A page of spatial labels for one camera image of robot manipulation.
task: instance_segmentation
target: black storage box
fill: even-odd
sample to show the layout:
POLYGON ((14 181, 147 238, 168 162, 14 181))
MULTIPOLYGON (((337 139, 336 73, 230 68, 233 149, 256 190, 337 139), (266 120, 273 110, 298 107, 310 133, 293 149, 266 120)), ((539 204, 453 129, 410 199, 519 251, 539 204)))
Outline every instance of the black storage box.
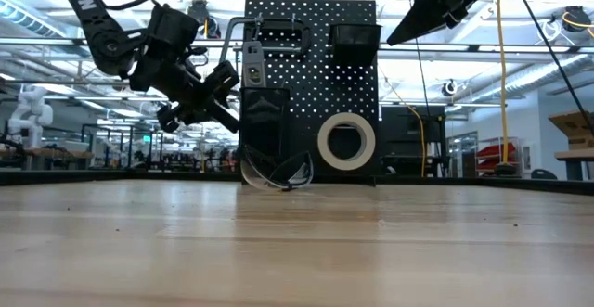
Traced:
POLYGON ((332 61, 341 66, 368 67, 378 53, 380 39, 380 25, 332 24, 329 35, 332 61))

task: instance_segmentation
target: white tape roll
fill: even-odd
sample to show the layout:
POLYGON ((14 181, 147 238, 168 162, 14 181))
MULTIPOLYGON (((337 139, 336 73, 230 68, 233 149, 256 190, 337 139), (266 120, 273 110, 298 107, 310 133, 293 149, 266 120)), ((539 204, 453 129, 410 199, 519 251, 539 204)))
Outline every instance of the white tape roll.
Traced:
POLYGON ((375 151, 375 133, 368 121, 354 113, 339 113, 330 118, 319 129, 317 134, 317 148, 319 153, 330 166, 342 170, 352 171, 363 167, 373 156, 375 151), (350 159, 342 160, 330 151, 328 139, 330 132, 338 125, 355 127, 361 135, 361 148, 350 159))

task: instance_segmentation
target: overhead duct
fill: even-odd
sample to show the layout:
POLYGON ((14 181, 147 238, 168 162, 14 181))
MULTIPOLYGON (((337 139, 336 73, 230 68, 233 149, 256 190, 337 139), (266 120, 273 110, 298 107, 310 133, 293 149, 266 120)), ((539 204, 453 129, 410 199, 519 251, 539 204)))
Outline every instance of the overhead duct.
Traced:
MULTIPOLYGON (((575 56, 561 60, 561 65, 567 76, 573 76, 580 71, 594 69, 594 57, 591 55, 575 56)), ((559 67, 554 62, 547 65, 531 66, 508 77, 506 93, 507 96, 519 96, 561 79, 559 67)), ((481 103, 499 97, 500 93, 500 86, 495 89, 489 87, 472 95, 469 99, 460 100, 458 103, 481 103)))
MULTIPOLYGON (((68 37, 69 32, 76 30, 52 19, 43 19, 46 16, 24 5, 20 0, 0 0, 0 17, 45 38, 68 37)), ((59 49, 81 57, 91 56, 88 51, 78 46, 64 46, 59 49)))

